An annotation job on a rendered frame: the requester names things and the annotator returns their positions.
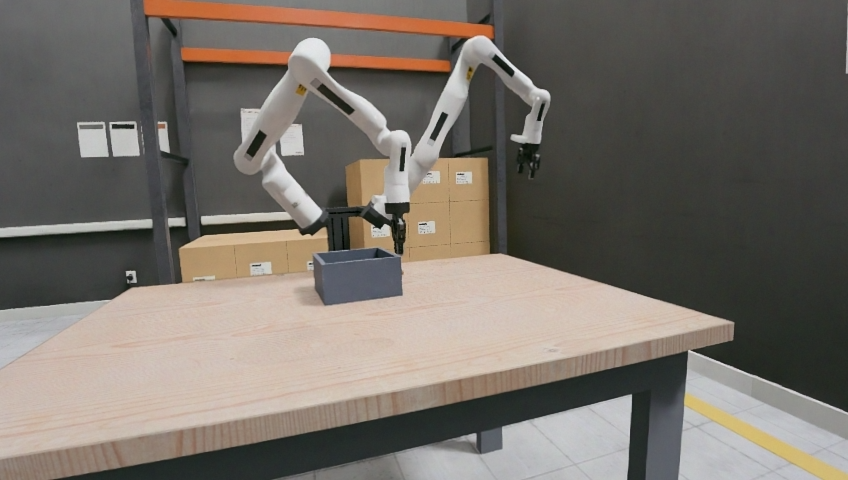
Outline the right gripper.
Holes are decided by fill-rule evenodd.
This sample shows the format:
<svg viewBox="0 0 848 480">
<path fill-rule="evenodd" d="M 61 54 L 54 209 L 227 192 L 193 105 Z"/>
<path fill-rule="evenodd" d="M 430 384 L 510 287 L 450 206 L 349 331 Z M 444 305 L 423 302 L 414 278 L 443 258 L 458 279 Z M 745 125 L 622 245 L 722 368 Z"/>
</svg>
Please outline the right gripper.
<svg viewBox="0 0 848 480">
<path fill-rule="evenodd" d="M 404 256 L 404 243 L 406 241 L 406 222 L 405 219 L 403 219 L 403 214 L 410 212 L 410 202 L 384 203 L 384 205 L 385 213 L 393 214 L 390 223 L 392 238 L 394 241 L 394 252 L 399 256 Z"/>
</svg>

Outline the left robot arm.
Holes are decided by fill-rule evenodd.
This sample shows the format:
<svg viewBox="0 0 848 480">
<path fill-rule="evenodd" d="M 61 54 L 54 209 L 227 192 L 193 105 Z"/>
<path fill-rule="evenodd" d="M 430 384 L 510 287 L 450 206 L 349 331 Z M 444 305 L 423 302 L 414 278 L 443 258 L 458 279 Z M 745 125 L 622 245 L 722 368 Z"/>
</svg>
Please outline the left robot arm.
<svg viewBox="0 0 848 480">
<path fill-rule="evenodd" d="M 540 143 L 543 120 L 550 104 L 549 93 L 534 87 L 531 80 L 516 69 L 487 37 L 474 37 L 463 46 L 430 124 L 410 157 L 407 169 L 409 198 L 437 162 L 443 140 L 465 104 L 471 77 L 480 63 L 492 68 L 511 90 L 532 106 L 526 117 L 523 136 L 512 135 L 511 140 Z"/>
</svg>

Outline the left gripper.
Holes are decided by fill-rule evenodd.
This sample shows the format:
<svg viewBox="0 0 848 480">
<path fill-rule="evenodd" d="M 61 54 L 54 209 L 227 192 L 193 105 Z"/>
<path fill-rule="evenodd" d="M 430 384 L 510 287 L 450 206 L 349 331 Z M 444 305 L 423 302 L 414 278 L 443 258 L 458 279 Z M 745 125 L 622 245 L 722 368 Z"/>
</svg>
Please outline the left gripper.
<svg viewBox="0 0 848 480">
<path fill-rule="evenodd" d="M 518 162 L 517 173 L 522 174 L 523 166 L 524 166 L 523 164 L 526 162 L 526 163 L 528 163 L 528 165 L 530 167 L 528 179 L 534 179 L 535 170 L 539 170 L 539 166 L 540 166 L 540 155 L 536 155 L 536 151 L 539 150 L 539 147 L 540 147 L 540 143 L 527 143 L 527 142 L 525 142 L 525 144 L 521 143 L 521 149 L 518 149 L 517 158 L 516 158 L 516 162 Z M 523 149 L 523 151 L 522 151 L 522 149 Z M 525 154 L 527 154 L 527 155 L 525 156 Z M 533 155 L 534 155 L 534 158 L 533 158 Z M 527 159 L 527 161 L 526 161 L 526 159 Z M 531 163 L 531 162 L 533 162 L 533 163 Z M 533 164 L 533 168 L 532 168 L 532 164 Z M 536 164 L 537 164 L 537 167 L 536 167 Z"/>
</svg>

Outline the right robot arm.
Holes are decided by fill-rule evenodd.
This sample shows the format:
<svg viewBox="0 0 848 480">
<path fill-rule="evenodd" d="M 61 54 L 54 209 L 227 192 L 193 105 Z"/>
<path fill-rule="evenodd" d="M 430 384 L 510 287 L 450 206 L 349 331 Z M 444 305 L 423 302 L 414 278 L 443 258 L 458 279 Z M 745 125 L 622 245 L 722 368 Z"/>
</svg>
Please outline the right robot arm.
<svg viewBox="0 0 848 480">
<path fill-rule="evenodd" d="M 323 41 L 309 38 L 299 43 L 289 57 L 287 73 L 266 99 L 247 138 L 234 154 L 234 163 L 242 173 L 254 174 L 265 166 L 262 186 L 301 228 L 312 224 L 321 210 L 270 148 L 289 129 L 309 90 L 346 115 L 368 135 L 379 152 L 390 157 L 384 168 L 384 195 L 373 195 L 372 202 L 410 202 L 409 136 L 400 130 L 390 132 L 385 118 L 367 100 L 330 77 L 329 65 L 330 52 Z"/>
</svg>

